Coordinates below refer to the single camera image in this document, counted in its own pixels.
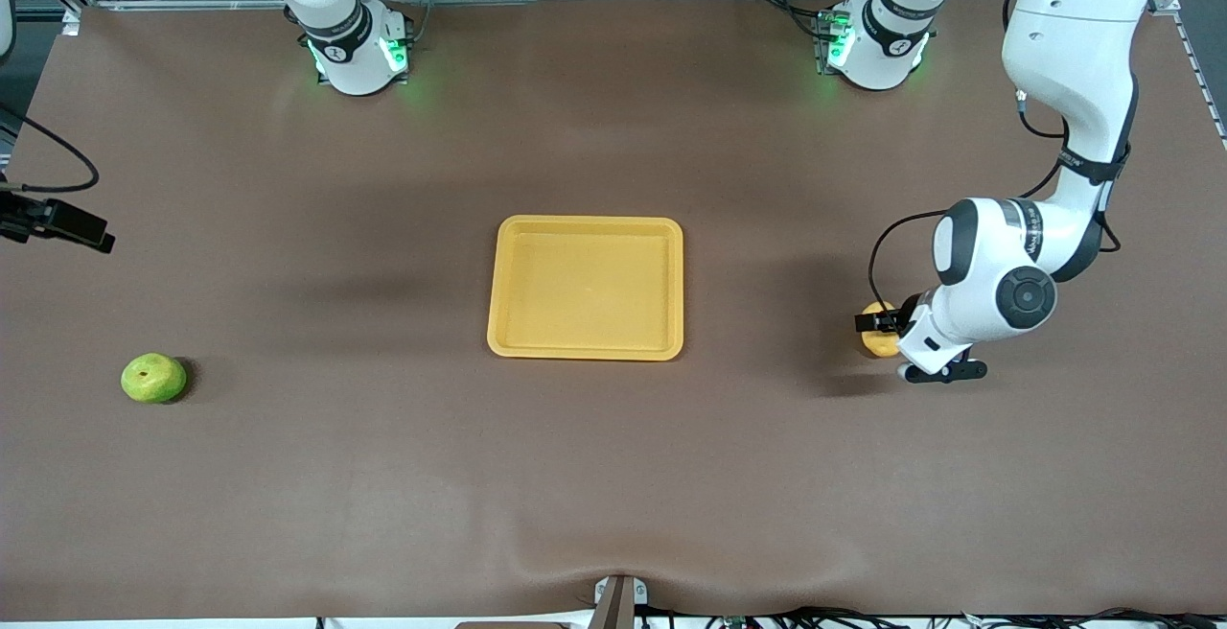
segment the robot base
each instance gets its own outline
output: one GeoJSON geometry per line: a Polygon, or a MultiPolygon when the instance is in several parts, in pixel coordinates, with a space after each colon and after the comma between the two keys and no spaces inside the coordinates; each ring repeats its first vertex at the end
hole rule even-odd
{"type": "Polygon", "coordinates": [[[929,43],[929,36],[902,56],[890,56],[865,32],[864,12],[869,0],[847,0],[834,6],[837,13],[847,13],[848,22],[837,42],[825,44],[825,69],[842,74],[849,82],[867,91],[890,91],[898,87],[915,66],[929,43]]]}
{"type": "Polygon", "coordinates": [[[379,1],[364,0],[363,5],[371,11],[371,34],[355,49],[350,61],[329,60],[308,44],[315,56],[319,82],[351,96],[374,94],[393,82],[407,80],[413,45],[412,21],[406,22],[404,13],[379,1]]]}

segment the apple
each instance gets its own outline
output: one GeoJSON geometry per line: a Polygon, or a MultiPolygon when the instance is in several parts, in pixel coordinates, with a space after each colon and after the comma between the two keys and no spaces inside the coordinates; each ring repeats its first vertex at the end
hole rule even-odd
{"type": "Polygon", "coordinates": [[[161,405],[188,386],[188,370],[167,354],[140,354],[119,375],[124,394],[142,405],[161,405]]]}

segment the yellow tray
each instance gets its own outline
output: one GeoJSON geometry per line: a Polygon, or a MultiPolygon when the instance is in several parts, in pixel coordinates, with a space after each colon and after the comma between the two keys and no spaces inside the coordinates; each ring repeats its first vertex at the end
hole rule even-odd
{"type": "Polygon", "coordinates": [[[486,341],[513,358],[676,357],[681,228],[671,218],[507,218],[486,341]]]}

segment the metal bracket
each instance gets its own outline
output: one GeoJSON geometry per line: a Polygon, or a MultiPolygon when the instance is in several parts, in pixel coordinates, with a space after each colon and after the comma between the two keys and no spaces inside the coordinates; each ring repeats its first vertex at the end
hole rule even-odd
{"type": "Polygon", "coordinates": [[[596,581],[596,593],[593,596],[595,602],[601,602],[601,595],[605,595],[605,586],[609,585],[610,579],[629,580],[634,585],[634,604],[648,604],[648,585],[633,576],[606,576],[596,581]]]}
{"type": "Polygon", "coordinates": [[[596,584],[596,609],[588,629],[634,629],[634,606],[647,602],[648,586],[643,581],[631,576],[606,576],[596,584]]]}
{"type": "Polygon", "coordinates": [[[81,13],[65,10],[61,21],[64,27],[60,29],[60,34],[65,37],[76,37],[81,33],[81,13]]]}

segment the green led light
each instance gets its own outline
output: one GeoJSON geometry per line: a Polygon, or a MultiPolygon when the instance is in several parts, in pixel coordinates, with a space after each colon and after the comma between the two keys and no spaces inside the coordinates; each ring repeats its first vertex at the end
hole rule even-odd
{"type": "Polygon", "coordinates": [[[379,48],[383,49],[384,58],[387,58],[388,65],[391,66],[394,72],[405,70],[407,64],[405,61],[405,44],[401,40],[394,39],[389,42],[388,39],[380,38],[379,48]]]}
{"type": "Polygon", "coordinates": [[[912,69],[915,69],[915,66],[920,65],[920,56],[924,55],[924,45],[928,43],[929,43],[929,34],[925,33],[925,36],[920,38],[920,42],[917,43],[917,55],[912,59],[912,69]]]}
{"type": "Polygon", "coordinates": [[[855,28],[845,25],[839,32],[839,37],[831,44],[831,50],[827,53],[827,63],[839,69],[839,66],[848,63],[848,53],[852,51],[852,45],[855,43],[855,28]]]}
{"type": "Polygon", "coordinates": [[[307,42],[307,51],[310,51],[310,58],[315,59],[315,70],[319,71],[320,75],[328,75],[324,72],[324,61],[320,60],[319,51],[315,51],[315,44],[307,42]]]}

